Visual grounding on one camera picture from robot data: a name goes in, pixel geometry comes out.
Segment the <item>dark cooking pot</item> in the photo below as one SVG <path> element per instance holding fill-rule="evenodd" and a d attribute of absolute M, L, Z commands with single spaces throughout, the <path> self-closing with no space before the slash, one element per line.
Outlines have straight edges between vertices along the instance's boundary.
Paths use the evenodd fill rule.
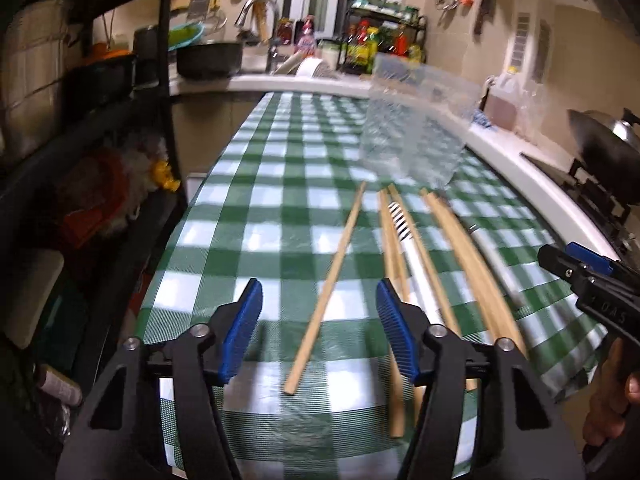
<path fill-rule="evenodd" d="M 211 41 L 176 50 L 178 74 L 187 79 L 209 80 L 237 74 L 242 65 L 242 43 Z"/>
<path fill-rule="evenodd" d="M 139 28 L 133 34 L 133 53 L 136 60 L 136 88 L 158 84 L 158 26 Z"/>
<path fill-rule="evenodd" d="M 130 95 L 135 60 L 135 54 L 124 54 L 69 72 L 63 80 L 65 120 L 81 119 L 95 108 Z"/>
<path fill-rule="evenodd" d="M 640 119 L 626 108 L 622 120 L 569 110 L 569 124 L 587 171 L 623 205 L 640 203 Z"/>

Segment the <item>green bowl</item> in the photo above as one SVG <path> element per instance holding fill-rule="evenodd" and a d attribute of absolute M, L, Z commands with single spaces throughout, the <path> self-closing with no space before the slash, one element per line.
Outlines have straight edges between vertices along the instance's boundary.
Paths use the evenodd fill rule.
<path fill-rule="evenodd" d="M 169 31 L 169 52 L 199 40 L 203 32 L 202 23 L 185 23 L 172 28 Z"/>

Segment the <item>blue gripper part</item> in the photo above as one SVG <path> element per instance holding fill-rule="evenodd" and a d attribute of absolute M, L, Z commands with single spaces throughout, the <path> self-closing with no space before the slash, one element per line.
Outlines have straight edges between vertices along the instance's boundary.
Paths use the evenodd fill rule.
<path fill-rule="evenodd" d="M 227 384 L 238 373 L 262 310 L 262 284 L 255 280 L 248 286 L 250 290 L 248 294 L 245 294 L 246 289 L 242 293 L 242 304 L 222 343 L 222 364 L 218 369 L 218 377 L 223 384 Z"/>
<path fill-rule="evenodd" d="M 590 249 L 587 249 L 580 244 L 577 244 L 576 242 L 567 244 L 564 248 L 564 252 L 572 258 L 575 258 L 576 260 L 580 260 L 582 263 L 587 264 L 591 267 L 591 269 L 599 274 L 610 276 L 613 273 L 613 268 L 606 258 L 600 256 L 598 253 L 594 253 Z"/>
<path fill-rule="evenodd" d="M 376 309 L 386 338 L 398 363 L 400 373 L 413 383 L 420 373 L 418 346 L 399 311 L 398 297 L 392 294 L 382 280 L 376 288 Z"/>

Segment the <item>gas stove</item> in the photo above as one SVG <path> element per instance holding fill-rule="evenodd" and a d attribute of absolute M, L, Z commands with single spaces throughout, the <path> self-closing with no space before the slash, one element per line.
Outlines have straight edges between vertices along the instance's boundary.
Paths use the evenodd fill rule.
<path fill-rule="evenodd" d="M 631 208 L 615 197 L 589 175 L 579 160 L 565 173 L 552 165 L 521 153 L 531 164 L 546 174 L 578 205 L 616 250 L 620 260 L 640 269 L 640 244 L 625 228 Z"/>

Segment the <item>wooden stick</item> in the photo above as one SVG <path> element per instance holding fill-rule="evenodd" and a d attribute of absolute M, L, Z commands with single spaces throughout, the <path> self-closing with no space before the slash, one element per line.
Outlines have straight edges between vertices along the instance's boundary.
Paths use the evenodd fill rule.
<path fill-rule="evenodd" d="M 436 266 L 433 264 L 433 260 L 429 256 L 427 249 L 424 247 L 424 243 L 422 242 L 422 237 L 420 236 L 420 231 L 415 225 L 414 219 L 411 216 L 411 213 L 404 206 L 404 202 L 402 201 L 402 197 L 396 186 L 393 184 L 389 185 L 389 191 L 391 193 L 391 198 L 400 206 L 400 211 L 402 211 L 402 216 L 404 216 L 404 220 L 406 224 L 409 226 L 409 231 L 411 231 L 411 236 L 415 240 L 415 244 L 418 247 L 418 252 L 420 253 L 420 259 L 422 260 L 422 265 L 424 270 L 427 272 L 427 276 L 429 277 L 429 281 L 431 283 L 431 288 L 433 289 L 433 293 L 436 297 L 436 301 L 438 302 L 438 306 L 440 307 L 440 312 L 442 313 L 442 317 L 444 319 L 444 323 L 449 330 L 451 330 L 458 337 L 462 337 L 462 332 L 460 331 L 460 325 L 458 324 L 458 319 L 456 315 L 453 313 L 453 309 L 451 308 L 451 304 L 449 303 L 449 297 L 447 296 L 444 287 L 442 286 L 442 282 L 440 281 L 440 276 L 438 275 L 438 271 L 436 270 Z M 478 387 L 478 382 L 473 379 L 466 380 L 466 390 L 468 392 L 475 390 Z"/>
<path fill-rule="evenodd" d="M 471 290 L 478 302 L 482 320 L 492 342 L 500 337 L 510 338 L 527 355 L 527 347 L 509 306 L 504 301 L 494 276 L 486 266 L 467 230 L 435 193 L 420 190 L 422 198 L 445 232 L 460 267 L 465 271 Z"/>
<path fill-rule="evenodd" d="M 316 342 L 316 338 L 318 338 L 318 333 L 320 332 L 320 324 L 322 323 L 322 319 L 324 318 L 324 311 L 326 310 L 327 303 L 329 303 L 329 298 L 334 291 L 335 282 L 338 279 L 338 274 L 340 274 L 342 261 L 344 260 L 344 255 L 347 251 L 349 241 L 351 240 L 353 228 L 355 227 L 356 220 L 358 219 L 360 203 L 362 202 L 362 194 L 364 193 L 366 184 L 366 182 L 362 182 L 360 184 L 355 199 L 353 200 L 353 207 L 351 207 L 351 212 L 349 213 L 349 217 L 347 218 L 347 223 L 345 224 L 344 230 L 342 231 L 342 236 L 340 237 L 340 242 L 338 243 L 338 250 L 334 255 L 334 259 L 331 262 L 331 267 L 329 268 L 329 272 L 326 276 L 326 279 L 324 280 L 322 292 L 320 293 L 318 302 L 316 303 L 316 309 L 314 310 L 311 319 L 309 320 L 309 324 L 306 327 L 305 335 L 303 336 L 302 342 L 300 343 L 300 348 L 298 349 L 296 358 L 293 361 L 293 366 L 291 367 L 289 376 L 284 383 L 283 390 L 287 395 L 293 395 L 296 393 L 296 390 L 298 389 L 298 383 L 300 382 L 300 378 L 302 377 L 302 373 L 305 371 L 306 363 L 311 357 L 314 343 Z"/>
<path fill-rule="evenodd" d="M 385 261 L 385 274 L 393 283 L 396 279 L 396 266 L 394 265 L 393 252 L 391 250 L 391 232 L 384 209 L 386 208 L 385 197 L 382 192 L 378 192 L 378 206 L 380 208 L 380 226 L 382 227 L 383 254 Z M 389 347 L 389 436 L 391 438 L 401 438 L 404 436 L 404 398 L 402 375 L 398 369 L 396 358 Z"/>
<path fill-rule="evenodd" d="M 396 269 L 398 270 L 398 285 L 400 292 L 400 299 L 405 303 L 409 302 L 409 278 L 408 271 L 406 269 L 406 260 L 402 255 L 402 247 L 400 246 L 400 239 L 398 238 L 398 232 L 396 232 L 396 228 L 394 227 L 394 220 L 391 218 L 391 211 L 388 208 L 388 195 L 386 194 L 386 190 L 382 190 L 382 195 L 384 197 L 385 202 L 385 211 L 384 215 L 386 216 L 386 224 L 389 226 L 391 231 L 391 237 L 393 240 L 393 249 L 396 258 Z M 420 415 L 420 409 L 422 407 L 422 399 L 424 398 L 424 386 L 414 386 L 414 413 L 415 413 L 415 422 L 418 421 L 418 416 Z"/>

